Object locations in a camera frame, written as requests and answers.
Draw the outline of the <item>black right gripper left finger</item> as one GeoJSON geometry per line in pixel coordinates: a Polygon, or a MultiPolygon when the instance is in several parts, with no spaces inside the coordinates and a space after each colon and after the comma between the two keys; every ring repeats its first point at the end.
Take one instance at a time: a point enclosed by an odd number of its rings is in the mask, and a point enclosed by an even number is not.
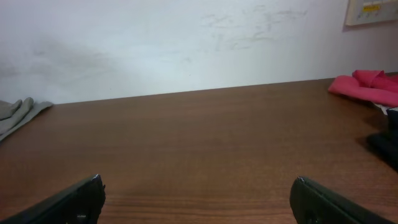
{"type": "Polygon", "coordinates": [[[88,177],[1,224],[96,224],[106,196],[101,176],[88,177]]]}

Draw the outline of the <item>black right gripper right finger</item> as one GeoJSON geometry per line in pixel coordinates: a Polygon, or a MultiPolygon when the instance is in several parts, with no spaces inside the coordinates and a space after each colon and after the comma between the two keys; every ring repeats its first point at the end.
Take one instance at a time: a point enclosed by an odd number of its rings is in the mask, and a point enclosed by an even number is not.
{"type": "Polygon", "coordinates": [[[307,177],[297,177],[290,207],[298,224],[394,224],[307,177]]]}

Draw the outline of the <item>khaki green shorts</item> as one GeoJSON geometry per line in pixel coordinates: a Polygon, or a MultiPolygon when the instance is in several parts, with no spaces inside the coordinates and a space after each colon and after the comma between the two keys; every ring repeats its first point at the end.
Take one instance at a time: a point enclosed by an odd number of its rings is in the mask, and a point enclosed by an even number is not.
{"type": "Polygon", "coordinates": [[[31,97],[15,103],[1,101],[1,141],[52,106],[48,101],[36,103],[31,97]]]}

